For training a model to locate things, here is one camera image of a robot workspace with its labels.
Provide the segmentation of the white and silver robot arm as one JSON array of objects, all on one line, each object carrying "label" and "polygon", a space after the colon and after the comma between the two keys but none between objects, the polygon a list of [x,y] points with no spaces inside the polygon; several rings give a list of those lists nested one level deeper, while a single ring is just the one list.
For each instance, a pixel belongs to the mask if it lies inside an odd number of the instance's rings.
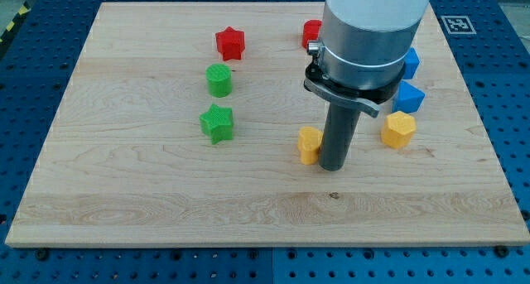
[{"label": "white and silver robot arm", "polygon": [[376,89],[402,71],[429,0],[325,0],[318,66],[352,89]]}]

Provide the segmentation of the red block behind arm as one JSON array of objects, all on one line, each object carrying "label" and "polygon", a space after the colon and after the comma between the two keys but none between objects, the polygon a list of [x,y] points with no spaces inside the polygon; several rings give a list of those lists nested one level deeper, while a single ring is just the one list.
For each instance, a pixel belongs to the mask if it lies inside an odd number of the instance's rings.
[{"label": "red block behind arm", "polygon": [[320,32],[322,21],[317,19],[308,20],[303,25],[301,46],[306,49],[309,41],[315,41]]}]

